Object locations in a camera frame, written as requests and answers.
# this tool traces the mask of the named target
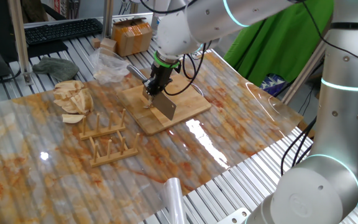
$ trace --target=keyboard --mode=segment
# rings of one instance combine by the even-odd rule
[[[91,34],[100,34],[103,25],[97,19],[83,19],[55,25],[45,25],[24,29],[29,45],[41,44],[53,40],[65,40]]]

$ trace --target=wooden cutting board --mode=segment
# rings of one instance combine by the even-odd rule
[[[173,82],[166,87],[169,93],[177,93],[189,83],[182,75],[172,75],[171,78]],[[157,108],[144,108],[147,99],[142,93],[143,85],[140,85],[118,93],[118,98],[147,135],[159,133],[211,107],[211,104],[190,86],[177,96],[168,96],[177,105],[173,119],[169,120]]]

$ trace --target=metal table frame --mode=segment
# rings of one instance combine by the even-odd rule
[[[151,22],[152,14],[138,14],[137,16],[146,17]],[[130,19],[132,16],[114,16],[113,22]],[[29,24],[25,27],[44,25],[45,23]],[[91,39],[95,36],[79,37],[64,41],[68,47],[66,52],[57,52],[44,57],[64,58],[77,64],[80,71],[75,76],[76,80],[87,82],[93,80],[92,64],[89,56],[93,53],[94,48],[91,46]],[[153,63],[153,54],[157,46],[153,40],[147,52],[130,55],[126,57],[130,63],[138,68],[150,67]],[[30,58],[29,67],[39,63],[41,57]],[[19,63],[12,62],[10,67],[16,73],[19,70]],[[10,100],[21,96],[27,96],[34,93],[52,90],[58,83],[50,75],[31,74],[34,85],[26,85],[24,77],[20,76],[15,80],[0,84],[0,101]],[[198,189],[184,196],[185,211],[187,223],[217,223],[226,218],[237,209],[245,208],[246,215],[254,210],[256,206],[268,195],[275,191],[278,180],[280,179],[280,160],[283,153],[290,143],[300,134],[298,128],[294,129],[291,134],[282,140],[272,144],[268,148],[253,155],[251,158],[241,162],[235,167],[230,168],[223,174],[210,180]],[[312,144],[307,139],[302,152]],[[291,151],[287,155],[285,170],[290,168],[295,152]],[[157,212],[141,223],[169,223],[169,212],[167,209]],[[356,208],[342,223],[358,224],[358,208]]]

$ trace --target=marble-pattern tabletop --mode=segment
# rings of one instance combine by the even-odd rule
[[[139,154],[91,168],[93,150],[81,141],[81,123],[62,123],[65,112],[51,91],[0,102],[0,223],[137,223],[160,210],[160,191],[171,177],[183,194],[286,136],[301,116],[242,78],[215,54],[206,54],[195,84],[212,108],[154,136],[130,115],[122,132]],[[123,110],[117,93],[141,85],[85,83],[95,111],[87,125],[114,122]],[[96,138],[102,156],[116,134]]]

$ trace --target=glossy table surface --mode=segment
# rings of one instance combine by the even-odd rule
[[[149,14],[142,16],[150,19]],[[67,52],[46,57],[79,66],[75,78],[90,81],[86,86],[106,125],[109,111],[116,122],[122,111],[116,93],[140,81],[131,75],[122,83],[92,81],[92,38],[67,40]],[[148,68],[155,49],[153,41],[148,52],[127,59]],[[31,58],[31,64],[40,58]],[[15,72],[18,64],[11,67]],[[78,139],[80,125],[62,124],[63,111],[51,103],[48,91],[57,81],[49,75],[32,78],[33,86],[25,86],[22,77],[0,84],[0,223],[168,223],[169,212],[161,210],[159,198],[162,183],[170,177],[181,179],[188,222],[216,223],[240,207],[253,210],[274,191],[280,158],[299,134],[295,112],[240,77],[212,51],[196,81],[213,104],[210,111],[155,136],[142,135],[136,157],[91,169],[93,152],[88,141]],[[94,126],[94,117],[88,126]],[[123,135],[131,144],[142,130],[130,116],[126,126]],[[97,141],[105,146],[109,138],[117,147],[114,135]],[[310,144],[308,139],[304,149]],[[344,223],[358,223],[358,209]]]

